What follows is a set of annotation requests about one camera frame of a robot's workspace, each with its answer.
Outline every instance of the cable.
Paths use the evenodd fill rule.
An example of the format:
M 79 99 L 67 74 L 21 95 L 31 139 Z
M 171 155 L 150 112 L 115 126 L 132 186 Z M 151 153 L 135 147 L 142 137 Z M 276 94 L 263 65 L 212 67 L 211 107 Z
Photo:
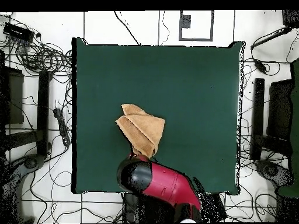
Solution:
M 274 73 L 274 74 L 272 74 L 272 75 L 269 75 L 269 74 L 267 74 L 267 73 L 265 73 L 267 76 L 275 76 L 275 75 L 277 75 L 279 72 L 280 72 L 280 63 L 277 63 L 278 64 L 278 71 L 276 72 L 276 73 Z
M 163 43 L 166 42 L 166 41 L 168 40 L 168 37 L 169 37 L 169 35 L 170 35 L 170 31 L 169 31 L 168 27 L 166 27 L 165 24 L 164 24 L 164 15 L 165 15 L 165 11 L 164 11 L 164 13 L 163 13 L 162 24 L 163 24 L 163 26 L 167 29 L 167 31 L 168 31 L 168 35 L 167 35 L 166 40 L 164 40 L 164 41 L 162 42 L 161 45 L 163 45 Z
M 54 208 L 53 211 L 52 211 L 52 208 L 53 208 L 53 206 L 54 206 L 54 204 L 53 204 L 53 187 L 54 187 L 55 184 L 56 184 L 57 186 L 59 186 L 59 187 L 66 187 L 66 186 L 71 185 L 71 183 L 72 183 L 72 182 L 70 182 L 70 183 L 67 184 L 67 185 L 58 185 L 58 184 L 55 182 L 56 179 L 57 179 L 61 174 L 63 174 L 63 173 L 68 173 L 68 174 L 72 175 L 72 174 L 71 174 L 70 172 L 68 172 L 68 171 L 62 171 L 61 173 L 58 173 L 58 174 L 57 174 L 57 176 L 55 177 L 54 180 L 53 180 L 52 177 L 51 177 L 51 179 L 52 179 L 52 181 L 53 181 L 52 189 L 51 189 L 51 203 L 52 203 L 52 205 L 51 205 L 51 216 L 52 216 L 53 221 L 55 221 L 55 210 L 56 210 L 56 206 L 57 206 L 57 204 L 55 204 L 55 208 Z
M 276 218 L 276 210 L 275 210 L 271 205 L 269 205 L 269 204 L 267 205 L 267 209 L 268 209 L 268 211 L 266 211 L 264 208 L 262 208 L 262 209 L 263 209 L 263 212 L 262 212 L 262 213 L 258 211 L 258 207 L 257 207 L 258 203 L 257 203 L 257 200 L 258 200 L 259 197 L 261 197 L 261 196 L 263 196 L 263 195 L 267 195 L 267 196 L 272 197 L 272 198 L 274 198 L 274 199 L 276 200 L 276 198 L 275 198 L 273 195 L 269 194 L 269 193 L 261 193 L 261 194 L 259 194 L 259 195 L 255 198 L 255 201 L 254 201 L 254 203 L 255 203 L 255 211 L 256 211 L 256 214 L 257 214 L 257 216 L 258 216 L 258 218 L 259 218 L 259 220 L 260 220 L 261 222 L 263 222 L 263 220 L 260 218 L 259 214 L 264 215 L 265 212 L 267 212 L 269 215 L 271 215 L 271 216 L 273 216 L 274 218 Z
M 77 212 L 80 212 L 80 211 L 82 211 L 82 210 L 86 210 L 86 211 L 88 211 L 89 213 L 91 213 L 92 215 L 94 215 L 94 216 L 96 216 L 96 217 L 98 217 L 98 218 L 101 218 L 101 221 L 105 221 L 105 222 L 107 222 L 107 223 L 114 223 L 113 221 L 111 222 L 111 221 L 107 221 L 106 219 L 107 218 L 112 218 L 111 216 L 107 216 L 107 217 L 102 217 L 102 216 L 100 216 L 100 215 L 97 215 L 97 214 L 95 214 L 95 213 L 93 213 L 90 209 L 88 209 L 88 208 L 82 208 L 82 209 L 78 209 L 78 210 L 76 210 L 76 211 L 72 211 L 72 212 L 64 212 L 64 213 L 62 213 L 62 214 L 60 214 L 59 216 L 58 216 L 58 218 L 54 221 L 54 224 L 56 224 L 56 223 L 58 223 L 57 221 L 58 221 L 58 219 L 61 217 L 61 216 L 63 216 L 63 215 L 70 215 L 70 214 L 74 214 L 74 213 L 77 213 Z
M 118 15 L 116 14 L 115 11 L 114 11 L 114 14 L 115 14 L 116 18 L 122 23 L 122 25 L 125 26 L 125 28 L 128 30 L 128 32 L 130 33 L 130 35 L 132 36 L 132 38 L 135 40 L 135 42 L 140 46 L 141 44 L 135 39 L 135 37 L 132 35 L 130 29 L 126 26 L 126 24 L 124 24 L 123 21 L 121 19 L 119 19 Z
M 283 28 L 281 28 L 281 29 L 277 29 L 277 30 L 273 31 L 272 33 L 266 34 L 266 35 L 264 35 L 264 36 L 262 36 L 262 37 L 259 37 L 259 38 L 257 38 L 257 39 L 253 42 L 252 45 L 254 46 L 255 43 L 256 43 L 258 40 L 260 40 L 260 39 L 262 39 L 262 38 L 265 38 L 265 37 L 267 37 L 267 36 L 269 36 L 269 35 L 272 35 L 272 34 L 274 34 L 274 33 L 277 33 L 277 32 L 279 32 L 279 31 L 282 31 L 282 30 L 284 30 L 284 29 L 285 29 L 285 27 L 283 27 Z M 252 59 L 254 60 L 252 51 L 253 51 L 253 48 L 251 48 L 251 57 L 252 57 Z
M 243 96 L 244 98 L 246 98 L 247 100 L 249 100 L 250 102 L 252 102 L 252 99 L 246 97 L 246 87 L 248 85 L 248 82 L 250 80 L 250 77 L 252 75 L 252 68 L 250 65 L 245 65 L 244 68 L 248 67 L 249 68 L 249 72 L 248 73 L 244 73 L 244 78 L 245 78 L 245 85 L 244 85 L 244 90 L 243 90 Z M 242 132 L 241 132 L 241 145 L 242 145 L 242 150 L 241 150 L 241 164 L 240 164 L 240 170 L 243 169 L 244 167 L 247 167 L 249 169 L 251 169 L 251 172 L 249 175 L 246 175 L 246 176 L 240 176 L 239 178 L 245 178 L 245 177 L 249 177 L 251 176 L 254 172 L 256 172 L 256 169 L 253 168 L 253 165 L 255 164 L 255 161 L 251 161 L 250 158 L 249 158 L 249 149 L 246 149 L 246 146 L 251 146 L 252 143 L 250 142 L 249 140 L 249 137 L 251 137 L 250 135 L 250 132 L 249 132 L 249 128 L 250 128 L 250 123 L 247 119 L 244 118 L 244 116 L 242 116 L 242 121 L 245 121 L 246 124 L 242 124 L 241 127 L 242 127 Z M 282 160 L 284 159 L 284 157 L 282 157 L 281 159 L 271 159 L 271 157 L 274 156 L 274 152 L 272 150 L 267 150 L 267 149 L 262 149 L 262 151 L 267 151 L 267 152 L 270 152 L 268 155 L 267 155 L 267 160 L 279 160 L 279 162 L 282 162 Z M 239 202 L 239 203 L 235 203 L 234 199 L 233 199 L 233 196 L 230 196 L 230 198 L 232 199 L 232 203 L 233 203 L 233 206 L 231 207 L 226 207 L 226 211 L 228 212 L 229 210 L 232 210 L 232 209 L 239 209 L 241 212 L 243 212 L 246 216 L 245 217 L 232 217 L 230 216 L 229 214 L 228 215 L 228 219 L 232 220 L 233 222 L 244 222 L 244 221 L 255 221 L 255 219 L 253 219 L 253 216 L 254 216 L 254 213 L 257 214 L 258 216 L 258 219 L 260 221 L 261 220 L 261 217 L 260 217 L 260 214 L 262 213 L 265 213 L 265 212 L 268 212 L 270 215 L 274 216 L 275 215 L 275 208 L 271 205 L 267 205 L 266 208 L 263 208 L 261 207 L 257 202 L 257 198 L 259 198 L 261 195 L 257 195 L 257 197 L 255 198 L 255 200 L 253 200 L 253 196 L 252 194 L 244 187 L 242 186 L 242 184 L 239 183 L 239 186 L 244 190 L 246 191 L 246 193 L 250 196 L 250 199 L 249 200 L 244 200 L 242 202 Z M 252 212 L 249 214 L 249 212 L 247 211 L 244 211 L 242 209 L 242 206 L 240 206 L 242 203 L 244 202 L 250 202 L 251 205 L 250 205 L 250 209 L 252 209 Z
M 54 142 L 54 140 L 56 139 L 56 137 L 59 137 L 60 135 L 57 135 L 57 136 L 55 136 L 54 138 L 53 138 L 53 140 L 52 140 L 52 143 L 51 143 L 51 148 L 53 147 L 53 142 Z M 44 161 L 44 163 L 47 163 L 49 160 L 53 160 L 53 159 L 55 159 L 56 157 L 59 157 L 59 156 L 61 156 L 61 155 L 63 155 L 66 151 L 68 150 L 68 148 L 65 148 L 64 149 L 64 151 L 61 153 L 61 154 L 59 154 L 59 155 L 57 155 L 57 156 L 54 156 L 54 157 L 52 157 L 52 158 L 50 158 L 50 159 L 48 159 L 48 160 L 45 160 Z M 38 180 L 34 185 L 32 185 L 32 187 L 34 187 L 39 181 L 41 181 L 47 174 L 49 173 L 49 171 L 42 177 L 42 178 L 40 178 L 40 180 Z M 27 191 L 25 191 L 23 194 L 22 194 L 22 196 L 21 196 L 21 199 L 22 199 L 22 197 L 29 191 L 30 189 L 28 189 Z
M 35 171 L 33 172 L 33 180 L 32 180 L 31 185 L 30 185 L 30 191 L 31 191 L 31 193 L 32 193 L 33 196 L 35 196 L 38 200 L 44 202 L 45 205 L 46 205 L 46 208 L 44 209 L 43 213 L 40 215 L 39 219 L 37 220 L 37 223 L 36 223 L 36 224 L 39 224 L 41 217 L 44 215 L 44 213 L 46 212 L 46 210 L 47 210 L 47 208 L 48 208 L 48 204 L 47 204 L 43 199 L 41 199 L 40 197 L 38 197 L 38 196 L 32 191 L 32 184 L 33 184 L 34 180 L 35 180 Z
M 287 60 L 287 58 L 288 58 L 288 56 L 290 55 L 290 52 L 291 52 L 291 50 L 292 50 L 292 46 L 293 46 L 293 44 L 295 44 L 295 42 L 296 42 L 298 39 L 299 39 L 299 32 L 298 32 L 298 34 L 296 35 L 296 37 L 295 37 L 295 39 L 293 40 L 293 42 L 291 43 L 290 49 L 289 49 L 288 54 L 287 54 L 287 57 L 286 57 L 286 61 L 287 61 L 287 62 L 289 62 L 289 61 Z

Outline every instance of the power adapter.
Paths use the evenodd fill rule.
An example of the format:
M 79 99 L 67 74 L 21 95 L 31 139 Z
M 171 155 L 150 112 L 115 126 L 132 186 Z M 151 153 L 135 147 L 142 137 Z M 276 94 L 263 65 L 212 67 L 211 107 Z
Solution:
M 3 34 L 10 36 L 18 43 L 24 43 L 26 45 L 32 43 L 34 37 L 34 32 L 29 29 L 25 29 L 8 22 L 5 23 Z
M 266 74 L 267 69 L 266 69 L 266 67 L 262 64 L 262 62 L 259 61 L 259 60 L 256 60 L 256 59 L 253 59 L 253 61 L 254 61 L 254 63 L 255 63 L 255 67 L 256 67 L 259 71 L 261 71 L 261 73 Z

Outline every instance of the metal frame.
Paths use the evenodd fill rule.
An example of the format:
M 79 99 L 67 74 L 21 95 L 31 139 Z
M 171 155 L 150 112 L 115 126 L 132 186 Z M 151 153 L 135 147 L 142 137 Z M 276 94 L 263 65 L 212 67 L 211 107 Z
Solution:
M 183 15 L 183 11 L 180 10 L 180 22 L 179 22 L 179 41 L 213 41 L 213 28 L 214 28 L 214 10 L 211 10 L 211 29 L 210 38 L 182 38 L 182 28 L 190 28 L 191 16 Z
M 49 101 L 49 81 L 51 79 L 50 73 L 42 71 L 39 73 L 39 91 L 37 104 L 37 130 L 19 132 L 10 135 L 5 135 L 1 145 L 2 149 L 9 150 L 17 148 L 32 142 L 36 142 L 37 154 L 47 156 L 48 153 L 48 101 Z
M 290 140 L 263 135 L 264 93 L 265 80 L 256 78 L 253 86 L 250 158 L 251 160 L 259 160 L 263 147 L 289 158 L 293 153 Z

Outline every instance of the black device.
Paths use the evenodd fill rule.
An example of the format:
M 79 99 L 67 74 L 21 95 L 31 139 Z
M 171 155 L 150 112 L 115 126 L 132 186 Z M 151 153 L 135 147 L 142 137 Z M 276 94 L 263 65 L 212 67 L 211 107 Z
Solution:
M 60 132 L 60 135 L 62 137 L 63 145 L 65 147 L 69 147 L 70 144 L 71 144 L 71 140 L 68 136 L 68 130 L 67 130 L 67 126 L 66 126 L 65 121 L 64 121 L 63 114 L 62 114 L 61 110 L 58 109 L 58 108 L 55 108 L 53 110 L 53 113 L 54 113 L 54 117 L 57 118 L 57 121 L 58 121 L 59 132 Z
M 28 223 L 21 214 L 20 197 L 25 177 L 41 168 L 51 144 L 48 143 L 48 100 L 51 75 L 47 71 L 39 73 L 39 98 L 37 106 L 37 130 L 11 135 L 5 134 L 5 120 L 10 115 L 9 99 L 6 95 L 5 53 L 0 51 L 0 222 Z M 8 162 L 5 152 L 12 148 L 36 142 L 37 153 Z
M 30 31 L 29 29 L 25 29 L 8 22 L 5 23 L 3 34 L 11 36 L 23 44 L 31 43 L 34 37 L 34 32 Z
M 251 160 L 259 160 L 262 147 L 288 158 L 293 150 L 290 142 L 291 100 L 294 81 L 273 82 L 270 87 L 269 120 L 267 135 L 263 135 L 263 109 L 265 80 L 256 78 L 253 86 L 253 109 L 251 126 Z
M 13 101 L 13 104 L 9 102 L 10 115 L 6 116 L 5 124 L 22 124 L 24 122 L 24 115 L 22 112 L 24 75 L 22 71 L 5 66 L 3 83 L 5 85 L 2 85 L 2 87 L 6 88 L 6 90 L 3 91 L 3 94 L 9 101 Z
M 269 116 L 267 135 L 288 140 L 291 132 L 291 99 L 294 89 L 292 80 L 281 80 L 271 83 L 269 89 Z
M 260 62 L 259 60 L 253 59 L 254 63 L 255 63 L 255 67 L 261 71 L 262 73 L 266 74 L 266 67 L 263 65 L 262 62 Z
M 257 160 L 255 165 L 258 174 L 263 178 L 270 180 L 276 188 L 292 185 L 293 179 L 290 171 L 283 166 L 268 160 Z

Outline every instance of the black cable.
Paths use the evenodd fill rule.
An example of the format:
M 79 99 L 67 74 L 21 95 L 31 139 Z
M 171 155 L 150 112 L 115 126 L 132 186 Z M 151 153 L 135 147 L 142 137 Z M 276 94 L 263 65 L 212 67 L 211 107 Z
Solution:
M 293 40 L 293 42 L 291 43 L 290 49 L 289 49 L 288 54 L 287 54 L 287 57 L 286 57 L 286 61 L 287 61 L 287 62 L 289 62 L 289 61 L 287 60 L 287 58 L 288 58 L 288 56 L 290 55 L 290 52 L 291 52 L 291 50 L 292 50 L 292 46 L 293 46 L 293 44 L 294 44 L 298 39 L 299 39 L 299 32 L 298 32 L 298 34 L 296 35 L 296 37 L 295 37 L 295 39 Z
M 282 29 L 278 29 L 278 30 L 276 30 L 276 31 L 273 31 L 272 33 L 266 34 L 266 35 L 264 35 L 264 36 L 262 36 L 262 37 L 256 39 L 256 40 L 253 42 L 252 45 L 254 45 L 258 40 L 260 40 L 260 39 L 262 39 L 262 38 L 264 38 L 264 37 L 266 37 L 266 36 L 269 36 L 269 35 L 271 35 L 271 34 L 273 34 L 273 33 L 277 33 L 277 32 L 279 32 L 279 31 L 281 31 L 281 30 L 284 30 L 284 29 L 285 29 L 285 27 L 282 28 Z M 253 62 L 254 62 L 254 63 L 258 63 L 258 62 L 261 63 L 261 62 L 262 62 L 261 60 L 258 60 L 258 59 L 256 59 L 256 58 L 253 57 L 253 48 L 251 48 L 251 58 L 253 59 Z M 276 73 L 271 74 L 271 75 L 270 75 L 270 74 L 267 74 L 266 71 L 263 71 L 263 73 L 264 73 L 265 75 L 268 75 L 268 76 L 274 76 L 274 75 L 277 75 L 277 74 L 280 72 L 280 64 L 281 64 L 282 62 L 275 62 L 275 63 L 277 63 L 278 66 L 279 66 L 279 69 L 278 69 L 278 71 L 277 71 Z
M 59 136 L 60 136 L 60 135 L 57 135 L 57 136 L 55 136 L 55 137 L 53 138 L 52 143 L 51 143 L 51 147 L 53 147 L 53 142 L 54 142 L 54 140 L 56 139 L 56 137 L 59 137 Z M 68 148 L 65 148 L 64 151 L 63 151 L 61 154 L 52 157 L 51 160 L 53 160 L 53 159 L 55 159 L 56 157 L 58 157 L 58 156 L 64 154 L 67 150 L 68 150 Z M 40 178 L 34 185 L 32 185 L 32 187 L 34 187 L 34 186 L 35 186 L 40 180 L 42 180 L 48 173 L 49 173 L 49 172 L 47 172 L 42 178 Z M 25 192 L 22 194 L 21 198 L 22 198 L 22 197 L 23 197 L 29 190 L 30 190 L 30 189 L 28 189 L 27 191 L 25 191 Z
M 33 148 L 29 149 L 29 150 L 24 154 L 24 156 L 26 156 L 27 153 L 28 153 L 29 151 L 31 151 L 32 149 L 34 149 L 34 148 L 36 148 L 36 146 L 34 146 Z
M 55 209 L 56 209 L 56 206 L 57 206 L 57 204 L 53 204 L 53 188 L 54 188 L 54 185 L 57 185 L 57 186 L 59 186 L 59 187 L 66 187 L 66 186 L 69 186 L 72 182 L 70 182 L 69 184 L 67 184 L 67 185 L 59 185 L 59 184 L 57 184 L 55 181 L 56 181 L 56 179 L 61 175 L 61 174 L 63 174 L 63 173 L 68 173 L 68 174 L 70 174 L 70 175 L 72 175 L 70 172 L 68 172 L 68 171 L 62 171 L 61 173 L 58 173 L 57 174 L 57 176 L 55 177 L 55 179 L 53 180 L 52 179 L 52 177 L 51 177 L 51 179 L 52 179 L 52 181 L 53 181 L 53 184 L 52 184 L 52 189 L 51 189 L 51 203 L 52 203 L 52 205 L 51 205 L 51 216 L 52 216 L 52 219 L 53 219 L 53 222 L 55 221 Z
M 167 31 L 168 31 L 168 35 L 167 35 L 166 40 L 164 40 L 164 41 L 162 42 L 161 45 L 163 45 L 163 43 L 166 42 L 166 41 L 168 40 L 168 37 L 169 37 L 169 35 L 170 35 L 170 31 L 169 31 L 168 27 L 166 27 L 165 24 L 164 24 L 164 16 L 165 16 L 165 11 L 164 11 L 164 13 L 163 13 L 162 24 L 163 24 L 163 26 L 167 29 Z
M 62 156 L 62 154 L 60 154 L 60 156 L 59 156 L 59 158 L 57 159 L 56 163 L 60 160 L 61 156 Z M 65 186 L 67 186 L 67 185 L 59 185 L 59 184 L 57 184 L 57 183 L 55 182 L 55 180 L 56 180 L 57 177 L 53 180 L 52 175 L 51 175 L 51 169 L 50 169 L 50 166 L 51 166 L 51 159 L 49 160 L 49 171 L 48 171 L 48 172 L 49 172 L 49 175 L 50 175 L 50 178 L 51 178 L 53 184 L 55 184 L 55 185 L 57 185 L 57 186 L 59 186 L 59 187 L 65 187 Z M 71 175 L 71 173 L 68 172 L 68 171 L 62 171 L 61 173 L 69 173 L 69 174 Z
M 86 210 L 86 211 L 88 211 L 88 212 L 91 213 L 92 215 L 94 215 L 94 216 L 96 216 L 96 217 L 98 217 L 98 218 L 101 218 L 102 221 L 105 221 L 105 222 L 107 222 L 107 223 L 114 223 L 113 221 L 111 222 L 111 221 L 107 221 L 107 220 L 106 220 L 107 218 L 112 218 L 112 216 L 102 217 L 102 216 L 99 216 L 99 215 L 93 213 L 93 212 L 92 212 L 90 209 L 88 209 L 88 208 L 82 208 L 82 209 L 78 209 L 78 210 L 76 210 L 76 211 L 72 211 L 72 212 L 64 212 L 64 213 L 60 214 L 60 215 L 58 216 L 58 218 L 54 221 L 54 224 L 58 223 L 57 221 L 58 221 L 58 219 L 59 219 L 61 216 L 63 216 L 63 215 L 74 214 L 74 213 L 77 213 L 77 212 L 82 211 L 83 209 Z
M 132 35 L 130 29 L 126 26 L 126 24 L 124 24 L 124 22 L 123 22 L 121 19 L 119 19 L 118 15 L 117 15 L 117 13 L 116 13 L 115 11 L 114 11 L 114 14 L 115 14 L 117 20 L 119 20 L 119 21 L 122 23 L 122 25 L 125 26 L 125 28 L 128 30 L 128 32 L 130 33 L 130 35 L 132 36 L 132 38 L 133 38 L 133 39 L 135 40 L 135 42 L 140 46 L 141 44 L 135 39 L 135 37 Z
M 233 221 L 237 221 L 238 219 L 244 219 L 244 220 L 252 220 L 253 222 L 255 222 L 252 219 L 253 216 L 254 216 L 254 211 L 253 211 L 253 196 L 252 196 L 252 194 L 245 187 L 243 187 L 242 185 L 240 185 L 240 187 L 242 187 L 251 196 L 251 198 L 252 198 L 252 201 L 251 201 L 251 203 L 252 203 L 252 215 L 249 216 L 243 209 L 238 208 L 239 210 L 243 211 L 248 216 L 248 218 L 243 218 L 243 217 L 236 217 L 236 218 L 234 218 L 234 217 L 231 217 L 231 216 L 230 216 L 230 218 L 233 218 L 234 219 Z
M 264 215 L 265 212 L 267 212 L 268 214 L 270 214 L 271 216 L 273 216 L 274 218 L 276 218 L 276 210 L 274 210 L 274 208 L 273 208 L 272 206 L 270 206 L 270 205 L 267 205 L 267 209 L 268 209 L 268 211 L 266 211 L 264 208 L 261 208 L 261 209 L 263 209 L 263 213 L 261 213 L 261 212 L 258 211 L 258 207 L 257 207 L 257 204 L 258 204 L 258 203 L 257 203 L 257 200 L 258 200 L 259 197 L 261 197 L 261 196 L 263 196 L 263 195 L 267 195 L 267 196 L 272 197 L 272 198 L 274 198 L 274 199 L 276 200 L 276 198 L 275 198 L 273 195 L 269 194 L 269 193 L 261 193 L 261 194 L 259 194 L 259 195 L 255 198 L 255 201 L 254 201 L 254 203 L 255 203 L 255 211 L 256 211 L 256 214 L 257 214 L 257 216 L 258 216 L 258 218 L 259 218 L 259 220 L 260 220 L 261 222 L 263 222 L 263 220 L 260 218 L 259 214 Z
M 37 195 L 35 195 L 35 193 L 32 191 L 32 184 L 33 184 L 34 180 L 35 180 L 35 171 L 33 172 L 33 180 L 32 180 L 32 182 L 30 184 L 30 191 L 31 191 L 31 193 L 32 193 L 33 196 L 35 196 L 40 201 L 44 202 L 45 205 L 46 205 L 46 208 L 44 209 L 43 213 L 40 215 L 39 219 L 37 220 L 36 224 L 39 224 L 41 217 L 44 215 L 44 213 L 46 212 L 46 210 L 48 208 L 48 204 L 43 199 L 41 199 L 40 197 L 38 197 Z

